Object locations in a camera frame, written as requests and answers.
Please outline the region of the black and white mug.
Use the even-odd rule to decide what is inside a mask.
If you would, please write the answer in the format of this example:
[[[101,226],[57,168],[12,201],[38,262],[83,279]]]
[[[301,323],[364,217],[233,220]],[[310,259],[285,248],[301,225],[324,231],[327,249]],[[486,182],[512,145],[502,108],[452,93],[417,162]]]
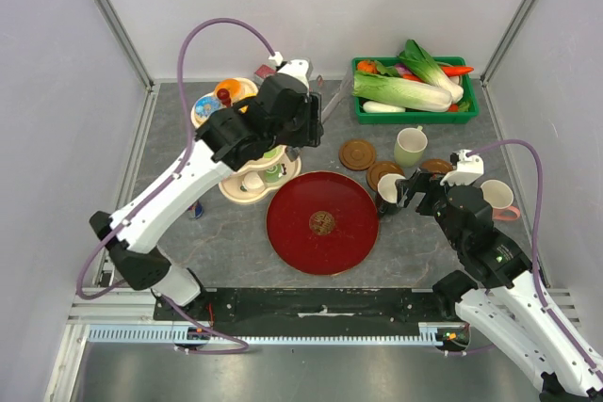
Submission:
[[[401,207],[396,205],[396,188],[395,182],[397,179],[404,176],[397,174],[386,174],[378,182],[375,198],[375,206],[378,218],[395,215]]]

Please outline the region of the metal tongs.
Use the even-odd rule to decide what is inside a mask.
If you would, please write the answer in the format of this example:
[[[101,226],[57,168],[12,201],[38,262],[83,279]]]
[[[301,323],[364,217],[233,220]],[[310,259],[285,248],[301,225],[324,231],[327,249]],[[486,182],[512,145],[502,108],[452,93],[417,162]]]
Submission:
[[[321,111],[321,125],[324,125],[327,119],[331,117],[338,105],[345,99],[351,96],[353,86],[353,76],[351,72],[347,72],[340,82],[339,88],[335,92],[331,100]],[[300,148],[289,147],[285,148],[285,155],[290,162],[294,162],[301,153]]]

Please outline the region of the light green mug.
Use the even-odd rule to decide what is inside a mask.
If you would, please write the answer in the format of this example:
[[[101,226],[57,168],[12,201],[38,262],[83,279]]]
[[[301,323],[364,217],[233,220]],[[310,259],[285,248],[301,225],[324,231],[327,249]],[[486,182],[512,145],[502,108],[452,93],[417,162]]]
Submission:
[[[402,168],[414,166],[423,156],[428,146],[428,138],[421,125],[404,128],[398,132],[394,160]]]

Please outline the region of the green swirl roll cake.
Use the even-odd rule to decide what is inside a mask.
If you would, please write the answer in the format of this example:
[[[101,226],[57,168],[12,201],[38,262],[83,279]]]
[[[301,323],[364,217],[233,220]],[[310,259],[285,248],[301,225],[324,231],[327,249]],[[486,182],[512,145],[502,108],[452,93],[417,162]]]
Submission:
[[[267,184],[276,184],[285,176],[286,166],[282,163],[275,164],[263,172],[263,177]]]

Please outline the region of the orange donut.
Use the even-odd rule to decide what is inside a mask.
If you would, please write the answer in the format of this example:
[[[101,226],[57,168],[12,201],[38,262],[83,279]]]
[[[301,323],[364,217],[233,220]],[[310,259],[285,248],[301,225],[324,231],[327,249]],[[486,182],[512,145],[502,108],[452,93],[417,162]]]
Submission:
[[[243,92],[243,86],[236,78],[224,79],[214,89],[215,96],[221,101],[228,98],[231,102],[236,102],[240,99]]]

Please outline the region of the white cake slice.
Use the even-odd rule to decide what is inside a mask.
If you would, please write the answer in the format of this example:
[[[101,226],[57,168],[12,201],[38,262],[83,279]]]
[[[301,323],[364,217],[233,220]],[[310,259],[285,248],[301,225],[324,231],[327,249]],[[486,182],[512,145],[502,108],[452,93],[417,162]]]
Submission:
[[[256,171],[247,172],[240,182],[240,190],[248,193],[262,192],[265,189],[265,182]]]

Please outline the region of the blue donut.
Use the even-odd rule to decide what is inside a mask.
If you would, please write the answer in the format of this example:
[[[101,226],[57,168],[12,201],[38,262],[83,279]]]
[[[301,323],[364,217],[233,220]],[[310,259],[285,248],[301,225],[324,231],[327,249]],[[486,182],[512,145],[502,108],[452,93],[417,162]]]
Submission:
[[[206,94],[199,98],[193,106],[194,114],[202,120],[209,118],[214,112],[222,108],[219,98],[213,94]]]

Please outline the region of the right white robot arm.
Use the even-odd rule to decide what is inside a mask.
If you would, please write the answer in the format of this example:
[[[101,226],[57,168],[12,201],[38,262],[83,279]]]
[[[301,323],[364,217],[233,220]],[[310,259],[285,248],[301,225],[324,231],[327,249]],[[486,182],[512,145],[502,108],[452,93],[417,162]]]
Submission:
[[[496,227],[482,190],[424,169],[394,187],[400,207],[422,194],[416,212],[435,219],[463,266],[433,286],[433,313],[477,329],[530,378],[540,400],[601,400],[601,355],[543,288],[528,255]]]

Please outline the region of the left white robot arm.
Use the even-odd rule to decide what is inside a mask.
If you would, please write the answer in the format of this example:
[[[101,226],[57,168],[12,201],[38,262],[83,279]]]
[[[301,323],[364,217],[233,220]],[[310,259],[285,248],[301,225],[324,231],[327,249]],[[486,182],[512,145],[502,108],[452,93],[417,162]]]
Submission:
[[[322,135],[321,98],[306,78],[277,72],[258,92],[212,113],[191,147],[139,196],[90,226],[114,266],[135,290],[153,289],[184,318],[204,315],[207,297],[192,272],[157,247],[159,238],[206,191],[276,146],[316,147]]]

